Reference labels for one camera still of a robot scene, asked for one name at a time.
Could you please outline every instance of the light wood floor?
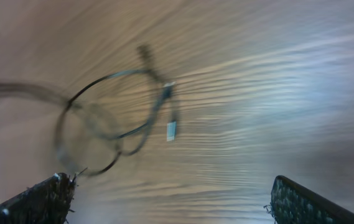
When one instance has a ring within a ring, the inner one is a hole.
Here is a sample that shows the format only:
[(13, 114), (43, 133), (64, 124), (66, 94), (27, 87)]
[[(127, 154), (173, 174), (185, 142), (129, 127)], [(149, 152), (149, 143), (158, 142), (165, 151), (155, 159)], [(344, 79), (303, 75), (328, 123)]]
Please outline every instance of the light wood floor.
[[(70, 223), (273, 223), (277, 175), (354, 212), (354, 0), (42, 1), (0, 36), (0, 78), (75, 93), (139, 68), (142, 43), (177, 83), (179, 135), (165, 141), (165, 105), (141, 152), (80, 179)], [(117, 78), (85, 99), (128, 130), (151, 105), (146, 82)], [(64, 171), (59, 112), (0, 100), (0, 201)]]

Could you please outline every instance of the wooden table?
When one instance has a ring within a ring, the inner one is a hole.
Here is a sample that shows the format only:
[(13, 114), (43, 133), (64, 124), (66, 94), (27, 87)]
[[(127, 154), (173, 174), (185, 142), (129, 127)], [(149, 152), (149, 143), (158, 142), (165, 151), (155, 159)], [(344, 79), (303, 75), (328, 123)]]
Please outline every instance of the wooden table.
[[(140, 68), (143, 43), (177, 84), (179, 135), (165, 141), (165, 105), (141, 152), (80, 179), (70, 223), (273, 223), (279, 174), (354, 212), (354, 0), (42, 1), (0, 36), (0, 78), (72, 94)], [(85, 100), (128, 130), (148, 114), (147, 83), (117, 78)], [(0, 100), (0, 200), (63, 171), (59, 112)]]

